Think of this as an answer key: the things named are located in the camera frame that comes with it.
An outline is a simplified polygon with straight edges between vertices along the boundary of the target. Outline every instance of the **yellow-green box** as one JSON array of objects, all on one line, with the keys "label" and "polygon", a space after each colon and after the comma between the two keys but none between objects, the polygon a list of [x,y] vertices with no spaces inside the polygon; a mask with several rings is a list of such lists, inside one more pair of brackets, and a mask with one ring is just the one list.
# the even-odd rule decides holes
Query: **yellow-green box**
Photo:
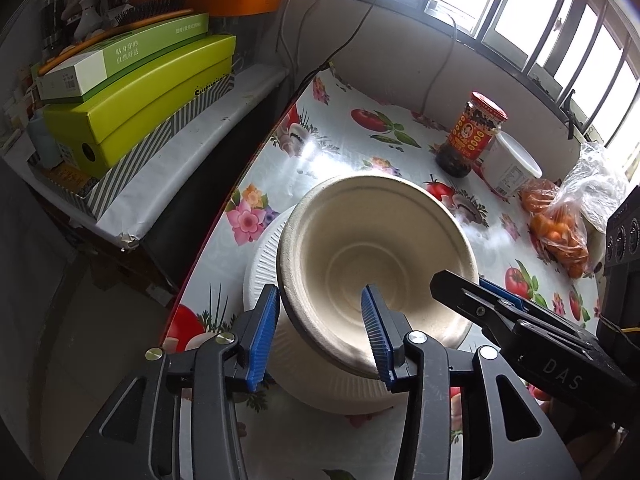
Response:
[{"label": "yellow-green box", "polygon": [[209,36],[161,56],[81,104],[47,105],[63,158],[102,178],[176,110],[231,72],[234,36]]}]

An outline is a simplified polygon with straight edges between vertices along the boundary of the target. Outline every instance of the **chili sauce jar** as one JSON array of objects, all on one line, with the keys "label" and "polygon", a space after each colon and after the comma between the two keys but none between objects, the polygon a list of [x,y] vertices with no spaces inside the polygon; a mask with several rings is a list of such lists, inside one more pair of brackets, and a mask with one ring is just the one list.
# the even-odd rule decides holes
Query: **chili sauce jar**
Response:
[{"label": "chili sauce jar", "polygon": [[506,120],[507,114],[491,99],[472,92],[465,111],[438,149],[436,162],[453,177],[467,176],[474,160]]}]

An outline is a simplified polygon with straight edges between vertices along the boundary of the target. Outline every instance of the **red label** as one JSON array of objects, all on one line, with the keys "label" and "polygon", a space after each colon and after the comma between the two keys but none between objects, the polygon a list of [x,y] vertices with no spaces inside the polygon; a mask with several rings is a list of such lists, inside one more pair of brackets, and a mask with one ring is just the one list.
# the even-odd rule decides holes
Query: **red label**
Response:
[{"label": "red label", "polygon": [[447,142],[469,160],[476,160],[490,139],[491,135],[486,130],[462,115],[449,133]]}]

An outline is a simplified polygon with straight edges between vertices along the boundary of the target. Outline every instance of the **window frame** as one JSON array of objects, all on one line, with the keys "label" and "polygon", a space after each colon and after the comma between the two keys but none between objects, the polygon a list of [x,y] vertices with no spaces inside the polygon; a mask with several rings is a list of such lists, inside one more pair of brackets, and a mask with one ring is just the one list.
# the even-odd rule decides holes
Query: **window frame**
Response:
[{"label": "window frame", "polygon": [[[359,1],[371,3],[373,0]],[[535,61],[552,31],[552,27],[558,18],[564,0],[556,0],[553,12],[536,44],[532,56],[526,56],[526,54],[511,43],[511,41],[495,31],[495,25],[500,19],[507,1],[508,0],[488,0],[472,31],[458,29],[458,41],[509,73],[565,124],[568,123],[568,117],[562,108],[566,108],[566,106],[569,105],[571,110],[576,113],[577,119],[582,123],[582,125],[577,125],[577,130],[580,132],[579,137],[583,137],[585,140],[592,140],[591,137],[593,136],[593,140],[599,140],[600,142],[602,142],[602,139],[597,135],[592,123],[597,112],[608,97],[610,90],[613,88],[623,63],[626,61],[638,80],[638,87],[632,101],[629,103],[628,109],[614,130],[611,138],[607,139],[607,142],[604,143],[606,146],[610,144],[622,127],[632,107],[638,101],[638,95],[640,94],[638,70],[636,70],[635,64],[629,56],[631,46],[634,43],[632,40],[636,40],[636,44],[640,44],[640,41],[635,29],[633,31],[629,30],[627,25],[630,23],[629,19],[624,15],[620,16],[620,7],[614,1],[601,0],[600,3],[594,4],[593,0],[573,0],[558,38],[545,61],[545,65],[539,66]],[[450,23],[449,17],[444,12],[431,9],[429,2],[430,0],[378,0],[376,4],[379,7],[397,12],[447,35],[451,35],[453,26]],[[571,45],[586,5],[590,5],[594,12],[596,12],[596,25],[577,69],[566,87],[562,88],[554,79],[554,75]],[[612,12],[615,13],[614,18],[619,21],[619,23],[616,23],[618,28],[620,28],[622,24],[623,28],[626,29],[626,37],[622,42],[620,41],[620,31],[614,31],[613,28],[609,26],[609,23],[607,23],[609,21],[607,20],[607,13],[609,13],[609,18],[611,18]],[[580,75],[602,26],[605,26],[616,44],[620,45],[620,43],[622,43],[622,52],[613,77],[598,102],[594,113],[592,113],[590,117],[585,117],[574,100],[571,99],[569,103],[565,103],[564,101],[570,94],[575,80]],[[634,50],[634,55],[634,58],[640,59],[640,52],[638,52],[637,49]]]}]

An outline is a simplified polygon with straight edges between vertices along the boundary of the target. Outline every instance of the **wall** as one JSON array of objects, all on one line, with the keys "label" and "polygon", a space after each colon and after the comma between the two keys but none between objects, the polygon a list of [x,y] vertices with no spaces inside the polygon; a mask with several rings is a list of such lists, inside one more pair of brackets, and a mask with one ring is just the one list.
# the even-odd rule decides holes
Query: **wall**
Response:
[{"label": "wall", "polygon": [[[302,15],[313,1],[291,0],[284,35],[292,51]],[[305,21],[296,84],[350,37],[368,7],[356,0],[323,0],[316,7]],[[278,23],[279,16],[265,35],[263,59],[274,59]],[[335,57],[334,64],[340,76],[361,92],[419,110],[449,45],[449,36],[376,7],[356,38]],[[280,57],[286,62],[284,52]],[[545,177],[563,178],[573,167],[580,146],[576,140],[567,140],[562,122],[513,77],[461,43],[455,45],[431,90],[426,115],[452,126],[473,90],[487,95],[507,112],[509,120],[504,130],[531,153]]]}]

